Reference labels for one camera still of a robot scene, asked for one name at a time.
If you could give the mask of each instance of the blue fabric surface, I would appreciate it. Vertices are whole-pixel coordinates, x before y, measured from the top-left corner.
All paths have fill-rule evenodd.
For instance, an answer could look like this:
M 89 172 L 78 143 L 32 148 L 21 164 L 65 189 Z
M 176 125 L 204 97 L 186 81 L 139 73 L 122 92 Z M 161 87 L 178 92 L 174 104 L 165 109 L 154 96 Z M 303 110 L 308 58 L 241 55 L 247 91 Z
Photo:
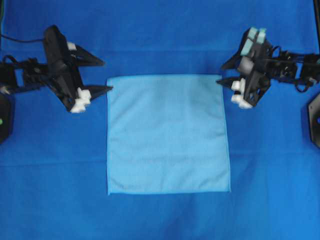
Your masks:
M 108 79 L 109 193 L 227 192 L 230 161 L 219 75 Z
M 7 0 L 4 34 L 39 38 L 57 24 L 106 61 L 83 81 L 144 74 L 217 74 L 248 28 L 274 45 L 318 51 L 312 1 Z M 45 61 L 41 44 L 2 40 L 1 54 Z M 300 94 L 272 82 L 241 110 L 224 90 L 232 192 L 106 193 L 106 99 L 81 115 L 48 89 L 16 96 L 13 136 L 0 146 L 0 239 L 299 240 L 320 238 L 320 150 Z

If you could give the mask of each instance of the blue backdrop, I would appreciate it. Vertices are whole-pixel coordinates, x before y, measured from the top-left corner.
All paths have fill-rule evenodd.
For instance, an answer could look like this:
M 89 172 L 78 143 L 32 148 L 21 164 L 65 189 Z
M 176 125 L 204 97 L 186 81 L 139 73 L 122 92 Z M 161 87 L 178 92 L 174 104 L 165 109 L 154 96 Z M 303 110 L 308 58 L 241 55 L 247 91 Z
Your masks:
M 220 73 L 251 26 L 267 28 L 274 46 L 318 51 L 311 0 L 5 2 L 4 34 L 39 38 L 52 24 L 106 61 L 81 70 L 87 84 Z M 45 61 L 39 43 L 3 39 L 1 54 Z M 320 150 L 306 111 L 318 91 L 272 82 L 241 110 L 224 90 L 232 192 L 146 196 L 107 196 L 105 97 L 73 115 L 48 89 L 17 95 L 0 146 L 0 239 L 319 239 Z

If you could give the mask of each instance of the microfiber cloth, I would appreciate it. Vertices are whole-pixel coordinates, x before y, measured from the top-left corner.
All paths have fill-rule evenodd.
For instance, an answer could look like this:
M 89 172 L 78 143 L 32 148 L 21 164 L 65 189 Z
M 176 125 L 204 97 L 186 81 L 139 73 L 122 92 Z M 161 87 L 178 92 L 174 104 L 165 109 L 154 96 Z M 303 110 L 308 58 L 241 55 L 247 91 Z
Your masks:
M 230 161 L 218 75 L 108 79 L 108 193 L 227 192 Z

